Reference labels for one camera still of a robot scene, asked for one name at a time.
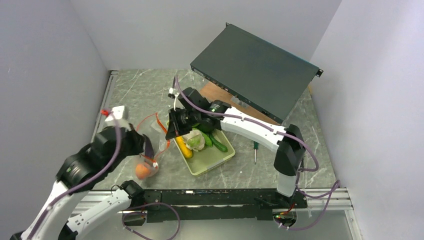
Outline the orange peach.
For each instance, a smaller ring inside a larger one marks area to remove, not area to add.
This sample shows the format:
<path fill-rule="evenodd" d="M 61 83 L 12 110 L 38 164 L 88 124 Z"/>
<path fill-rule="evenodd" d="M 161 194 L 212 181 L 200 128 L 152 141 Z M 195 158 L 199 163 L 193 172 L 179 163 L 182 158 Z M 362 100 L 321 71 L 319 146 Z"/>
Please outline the orange peach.
<path fill-rule="evenodd" d="M 143 163 L 139 163 L 135 167 L 135 176 L 139 180 L 148 178 L 151 175 L 151 169 Z"/>

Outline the clear orange zip bag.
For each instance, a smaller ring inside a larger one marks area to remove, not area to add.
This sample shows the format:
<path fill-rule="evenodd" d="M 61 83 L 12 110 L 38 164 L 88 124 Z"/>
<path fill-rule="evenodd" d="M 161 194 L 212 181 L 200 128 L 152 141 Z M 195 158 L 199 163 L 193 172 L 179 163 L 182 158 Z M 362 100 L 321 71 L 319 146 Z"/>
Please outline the clear orange zip bag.
<path fill-rule="evenodd" d="M 139 134 L 147 135 L 150 138 L 154 149 L 154 159 L 145 157 L 144 153 L 134 158 L 135 168 L 137 164 L 144 164 L 150 168 L 151 174 L 147 177 L 150 178 L 159 171 L 161 158 L 170 146 L 170 141 L 165 138 L 167 129 L 160 121 L 158 113 L 155 112 L 146 116 L 140 123 L 138 123 L 135 130 Z"/>

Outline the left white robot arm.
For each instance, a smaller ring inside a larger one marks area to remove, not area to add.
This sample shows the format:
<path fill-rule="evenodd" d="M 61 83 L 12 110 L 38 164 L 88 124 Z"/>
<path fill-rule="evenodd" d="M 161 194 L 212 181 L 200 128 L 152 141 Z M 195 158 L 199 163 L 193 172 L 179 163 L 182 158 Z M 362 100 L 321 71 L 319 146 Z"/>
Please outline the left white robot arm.
<path fill-rule="evenodd" d="M 79 240 L 115 213 L 139 209 L 144 203 L 143 188 L 133 180 L 124 181 L 106 200 L 71 216 L 75 207 L 122 160 L 153 153 L 150 139 L 132 124 L 108 126 L 94 140 L 66 158 L 56 174 L 50 196 L 33 223 L 12 240 Z"/>

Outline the purple eggplant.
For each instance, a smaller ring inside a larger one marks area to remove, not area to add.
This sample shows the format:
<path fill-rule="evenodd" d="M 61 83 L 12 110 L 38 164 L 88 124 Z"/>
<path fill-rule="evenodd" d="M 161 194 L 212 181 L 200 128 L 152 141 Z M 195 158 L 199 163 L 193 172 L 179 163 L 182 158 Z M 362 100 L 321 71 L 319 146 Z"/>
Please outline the purple eggplant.
<path fill-rule="evenodd" d="M 143 152 L 144 156 L 147 157 L 148 159 L 153 160 L 155 157 L 155 151 L 154 151 L 152 142 L 147 135 L 143 134 L 142 136 L 144 138 L 144 152 Z"/>

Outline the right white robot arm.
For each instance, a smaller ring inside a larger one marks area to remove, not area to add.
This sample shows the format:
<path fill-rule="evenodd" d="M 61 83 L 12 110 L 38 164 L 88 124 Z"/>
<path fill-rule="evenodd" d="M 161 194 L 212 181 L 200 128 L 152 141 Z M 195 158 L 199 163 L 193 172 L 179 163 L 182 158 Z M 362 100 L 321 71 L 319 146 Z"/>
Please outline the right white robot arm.
<path fill-rule="evenodd" d="M 168 110 L 166 139 L 186 135 L 193 128 L 198 128 L 207 133 L 224 130 L 257 142 L 275 153 L 273 166 L 278 171 L 276 203 L 287 208 L 295 201 L 298 171 L 306 151 L 297 126 L 270 124 L 249 116 L 226 102 L 209 102 L 192 87 L 184 89 L 182 93 L 170 88 L 168 95 L 179 101 L 182 107 Z"/>

